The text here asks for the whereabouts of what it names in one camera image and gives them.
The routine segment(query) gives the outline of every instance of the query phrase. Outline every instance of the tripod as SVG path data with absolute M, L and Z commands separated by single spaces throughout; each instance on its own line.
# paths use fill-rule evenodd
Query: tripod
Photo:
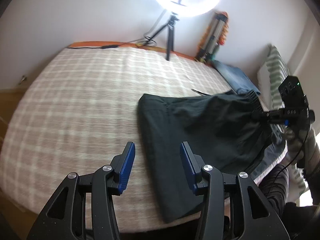
M 173 50 L 173 40 L 174 40 L 174 25 L 176 23 L 176 21 L 178 21 L 179 19 L 177 18 L 176 14 L 175 13 L 172 13 L 171 16 L 170 16 L 170 19 L 169 21 L 160 27 L 160 29 L 158 29 L 155 34 L 153 34 L 151 36 L 151 38 L 148 38 L 148 40 L 143 43 L 143 46 L 146 46 L 148 45 L 151 40 L 156 37 L 162 30 L 164 30 L 164 28 L 168 27 L 168 40 L 167 40 L 167 55 L 166 55 L 166 60 L 170 61 L 170 52 L 171 51 L 174 51 Z

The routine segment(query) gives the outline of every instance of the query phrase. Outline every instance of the striped pillow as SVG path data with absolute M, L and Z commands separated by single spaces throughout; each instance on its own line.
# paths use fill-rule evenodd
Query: striped pillow
M 290 72 L 275 46 L 271 47 L 265 64 L 267 65 L 270 77 L 272 109 L 277 110 L 281 107 L 284 107 L 278 87 L 285 80 L 285 78 L 290 75 Z

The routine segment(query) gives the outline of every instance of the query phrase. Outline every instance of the person's leg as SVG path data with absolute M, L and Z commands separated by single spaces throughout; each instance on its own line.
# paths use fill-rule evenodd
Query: person's leg
M 280 218 L 282 217 L 284 206 L 287 201 L 289 185 L 289 173 L 287 169 L 283 170 L 276 178 L 279 171 L 283 168 L 284 165 L 282 164 L 276 165 L 259 184 L 259 189 L 267 197 Z
M 305 134 L 302 131 L 299 135 L 300 140 L 297 140 L 292 131 L 286 130 L 289 155 L 295 156 L 297 154 L 302 145 L 301 140 L 306 136 Z M 313 129 L 309 131 L 303 152 L 297 159 L 304 162 L 302 166 L 303 175 L 309 185 L 313 206 L 297 207 L 295 203 L 285 205 L 281 220 L 292 239 L 305 228 L 312 226 L 310 221 L 320 203 L 320 151 Z

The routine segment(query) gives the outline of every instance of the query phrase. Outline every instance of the mattress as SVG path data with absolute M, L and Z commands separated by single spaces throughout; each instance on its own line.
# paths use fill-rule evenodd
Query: mattress
M 170 227 L 199 214 L 165 224 L 148 174 L 137 125 L 143 93 L 196 96 L 230 90 L 213 68 L 172 54 L 136 48 L 64 49 L 42 71 L 20 101 L 0 154 L 0 187 L 11 199 L 39 213 L 70 172 L 95 172 L 136 145 L 127 189 L 115 196 L 120 232 Z M 284 157 L 261 165 L 260 181 Z M 86 205 L 91 227 L 90 196 Z

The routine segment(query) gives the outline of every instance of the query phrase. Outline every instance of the black pants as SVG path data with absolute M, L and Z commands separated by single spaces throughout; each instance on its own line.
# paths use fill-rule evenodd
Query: black pants
M 165 222 L 201 210 L 203 196 L 188 187 L 181 164 L 180 144 L 187 141 L 194 154 L 221 172 L 245 171 L 255 179 L 265 156 L 284 147 L 278 129 L 251 118 L 262 111 L 255 92 L 192 98 L 165 98 L 144 94 L 138 120 L 149 172 Z
M 312 178 L 306 178 L 313 198 L 313 206 L 297 207 L 295 203 L 286 202 L 289 184 L 287 169 L 279 174 L 272 185 L 276 175 L 283 168 L 284 165 L 282 164 L 275 166 L 262 180 L 259 189 L 267 197 L 276 213 L 281 218 L 291 239 L 294 239 L 310 223 L 316 208 L 320 203 L 320 172 L 313 175 Z

